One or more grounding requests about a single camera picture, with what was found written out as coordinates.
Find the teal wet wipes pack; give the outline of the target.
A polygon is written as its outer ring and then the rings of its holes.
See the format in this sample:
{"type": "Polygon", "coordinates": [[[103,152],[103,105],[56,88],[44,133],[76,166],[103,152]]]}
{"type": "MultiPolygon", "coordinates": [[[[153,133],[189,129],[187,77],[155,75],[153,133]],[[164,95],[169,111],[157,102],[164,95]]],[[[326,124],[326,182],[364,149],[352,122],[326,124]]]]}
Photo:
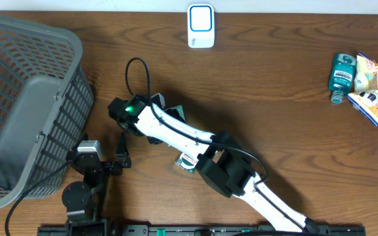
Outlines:
{"type": "Polygon", "coordinates": [[[185,116],[184,116],[184,111],[183,111],[182,105],[175,106],[173,109],[176,111],[177,115],[179,116],[179,119],[183,123],[185,123],[186,119],[185,119],[185,116]]]}

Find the green round-label box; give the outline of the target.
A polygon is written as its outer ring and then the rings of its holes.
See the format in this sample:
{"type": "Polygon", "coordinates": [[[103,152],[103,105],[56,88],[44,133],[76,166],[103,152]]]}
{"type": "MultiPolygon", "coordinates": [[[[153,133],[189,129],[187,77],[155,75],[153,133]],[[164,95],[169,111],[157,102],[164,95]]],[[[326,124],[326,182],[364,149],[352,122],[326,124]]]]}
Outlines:
{"type": "Polygon", "coordinates": [[[190,174],[194,174],[196,171],[197,160],[187,156],[185,153],[181,153],[180,156],[175,160],[175,164],[181,169],[185,170],[190,174]]]}

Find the blue mouthwash bottle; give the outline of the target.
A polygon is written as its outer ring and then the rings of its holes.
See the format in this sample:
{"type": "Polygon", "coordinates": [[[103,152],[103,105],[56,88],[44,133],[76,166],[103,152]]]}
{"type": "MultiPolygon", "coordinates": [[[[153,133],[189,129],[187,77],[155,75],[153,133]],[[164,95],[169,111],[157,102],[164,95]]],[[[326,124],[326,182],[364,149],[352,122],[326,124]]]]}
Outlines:
{"type": "Polygon", "coordinates": [[[332,104],[341,104],[343,98],[350,92],[356,74],[356,66],[355,57],[344,53],[335,55],[328,85],[332,104]]]}

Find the yellow snack bag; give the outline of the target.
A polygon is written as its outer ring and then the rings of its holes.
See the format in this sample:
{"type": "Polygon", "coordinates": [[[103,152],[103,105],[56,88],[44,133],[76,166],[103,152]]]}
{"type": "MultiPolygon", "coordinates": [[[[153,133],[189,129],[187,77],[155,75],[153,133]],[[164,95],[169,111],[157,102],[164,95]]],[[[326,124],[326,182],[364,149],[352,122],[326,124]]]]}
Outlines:
{"type": "Polygon", "coordinates": [[[347,100],[372,125],[378,126],[378,63],[363,53],[358,53],[354,91],[347,100]]]}

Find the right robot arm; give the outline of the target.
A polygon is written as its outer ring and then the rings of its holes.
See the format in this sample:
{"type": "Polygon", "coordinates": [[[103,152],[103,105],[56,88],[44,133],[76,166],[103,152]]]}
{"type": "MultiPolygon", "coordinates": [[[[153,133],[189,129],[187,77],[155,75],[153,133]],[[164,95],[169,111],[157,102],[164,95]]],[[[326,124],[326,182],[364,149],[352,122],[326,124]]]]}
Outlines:
{"type": "Polygon", "coordinates": [[[187,125],[179,113],[164,110],[162,94],[114,98],[108,115],[125,131],[165,142],[196,164],[205,183],[221,195],[236,197],[264,216],[277,231],[317,233],[316,223],[293,210],[265,184],[244,151],[227,132],[213,134],[187,125]]]}

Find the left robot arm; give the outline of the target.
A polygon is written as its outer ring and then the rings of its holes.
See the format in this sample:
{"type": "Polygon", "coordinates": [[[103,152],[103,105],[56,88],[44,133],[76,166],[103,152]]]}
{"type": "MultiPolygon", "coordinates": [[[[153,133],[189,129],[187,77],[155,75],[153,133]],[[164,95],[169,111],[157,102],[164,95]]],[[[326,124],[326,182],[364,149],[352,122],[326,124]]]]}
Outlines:
{"type": "Polygon", "coordinates": [[[69,184],[62,193],[68,221],[67,235],[115,235],[117,224],[102,217],[108,180],[120,176],[131,167],[125,135],[121,134],[115,161],[102,161],[101,145],[84,134],[67,153],[66,162],[83,176],[82,181],[69,184]]]}

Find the white barcode scanner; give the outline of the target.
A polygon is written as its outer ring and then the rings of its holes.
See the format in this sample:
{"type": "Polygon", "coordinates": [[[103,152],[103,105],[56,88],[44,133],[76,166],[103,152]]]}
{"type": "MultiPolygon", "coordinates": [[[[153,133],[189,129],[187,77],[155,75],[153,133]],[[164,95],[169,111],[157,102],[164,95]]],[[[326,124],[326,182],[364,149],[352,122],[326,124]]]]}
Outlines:
{"type": "Polygon", "coordinates": [[[207,3],[191,4],[187,9],[188,46],[208,49],[215,44],[215,9],[207,3]]]}

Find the grey plastic shopping basket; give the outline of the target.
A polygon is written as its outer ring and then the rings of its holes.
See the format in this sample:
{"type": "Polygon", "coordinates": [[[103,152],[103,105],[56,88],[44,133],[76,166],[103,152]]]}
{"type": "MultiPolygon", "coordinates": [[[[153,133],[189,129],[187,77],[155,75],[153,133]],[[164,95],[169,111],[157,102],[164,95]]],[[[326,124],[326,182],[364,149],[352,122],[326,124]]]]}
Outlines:
{"type": "Polygon", "coordinates": [[[63,182],[94,96],[71,31],[0,15],[0,208],[63,182]]]}

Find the black mounting rail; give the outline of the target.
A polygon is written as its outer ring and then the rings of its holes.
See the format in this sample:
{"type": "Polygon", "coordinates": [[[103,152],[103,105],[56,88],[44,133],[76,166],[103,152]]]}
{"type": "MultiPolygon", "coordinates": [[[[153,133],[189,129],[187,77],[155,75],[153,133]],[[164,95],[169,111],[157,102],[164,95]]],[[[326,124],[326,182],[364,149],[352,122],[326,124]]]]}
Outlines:
{"type": "MultiPolygon", "coordinates": [[[[364,226],[328,226],[319,225],[318,234],[336,236],[366,236],[364,226]]],[[[147,225],[127,225],[121,229],[113,230],[111,235],[128,236],[194,236],[194,235],[236,235],[239,233],[265,232],[275,229],[272,226],[147,226],[147,225]]]]}

